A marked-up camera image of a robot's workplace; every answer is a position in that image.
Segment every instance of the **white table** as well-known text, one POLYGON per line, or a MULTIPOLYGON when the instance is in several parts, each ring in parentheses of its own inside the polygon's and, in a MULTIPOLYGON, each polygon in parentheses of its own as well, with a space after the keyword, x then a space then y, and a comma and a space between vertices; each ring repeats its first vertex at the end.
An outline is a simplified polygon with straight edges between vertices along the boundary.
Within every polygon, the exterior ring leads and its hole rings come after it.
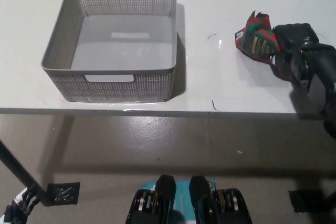
POLYGON ((86 104, 65 101, 40 66, 62 0, 1 0, 0 113, 286 118, 315 114, 290 83, 236 49, 234 32, 256 10, 269 14, 273 26, 310 23, 323 35, 321 42, 336 46, 334 0, 177 2, 177 29, 186 48, 185 92, 158 104, 86 104))

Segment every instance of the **red and green fabric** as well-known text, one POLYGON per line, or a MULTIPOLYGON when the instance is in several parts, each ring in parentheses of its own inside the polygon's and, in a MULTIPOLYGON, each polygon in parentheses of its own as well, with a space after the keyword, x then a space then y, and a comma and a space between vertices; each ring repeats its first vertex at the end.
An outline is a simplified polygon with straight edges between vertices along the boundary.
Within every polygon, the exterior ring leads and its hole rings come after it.
POLYGON ((252 60, 270 63, 269 57, 280 52, 267 14, 252 12, 246 26, 235 33, 236 47, 252 60))
POLYGON ((236 47, 252 60, 271 66, 275 76, 290 81, 292 73, 284 61, 276 35, 272 31, 267 14, 252 12, 246 26, 235 33, 236 47))

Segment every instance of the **concrete floor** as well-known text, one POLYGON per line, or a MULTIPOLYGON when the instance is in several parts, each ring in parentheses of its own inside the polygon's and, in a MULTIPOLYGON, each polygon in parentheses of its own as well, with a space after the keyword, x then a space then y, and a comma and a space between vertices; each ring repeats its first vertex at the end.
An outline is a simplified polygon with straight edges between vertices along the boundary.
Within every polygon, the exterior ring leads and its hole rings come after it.
MULTIPOLYGON (((28 223, 124 223, 137 187, 163 173, 240 189, 256 224, 336 223, 294 214, 288 197, 336 189, 336 141, 321 122, 0 115, 0 138, 44 187, 81 182, 78 205, 38 205, 28 223)), ((0 174, 5 209, 23 186, 0 174)))

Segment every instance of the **black tape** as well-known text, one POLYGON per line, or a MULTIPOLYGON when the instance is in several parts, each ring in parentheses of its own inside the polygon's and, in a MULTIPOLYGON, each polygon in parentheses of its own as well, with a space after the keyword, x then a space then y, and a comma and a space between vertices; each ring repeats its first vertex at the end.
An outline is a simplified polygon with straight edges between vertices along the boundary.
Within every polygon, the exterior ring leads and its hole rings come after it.
POLYGON ((290 202, 294 212, 329 212, 322 190, 289 191, 290 202))
POLYGON ((76 205, 79 197, 80 182, 65 184, 49 184, 47 194, 55 206, 76 205))

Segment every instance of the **gray plastic basket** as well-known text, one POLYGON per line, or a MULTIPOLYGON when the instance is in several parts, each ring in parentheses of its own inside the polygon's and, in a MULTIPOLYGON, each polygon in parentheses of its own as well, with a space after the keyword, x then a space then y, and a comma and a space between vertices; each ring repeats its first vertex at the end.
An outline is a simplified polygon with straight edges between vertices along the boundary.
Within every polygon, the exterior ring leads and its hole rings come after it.
POLYGON ((167 101, 176 0, 64 0, 41 65, 67 101, 167 101))

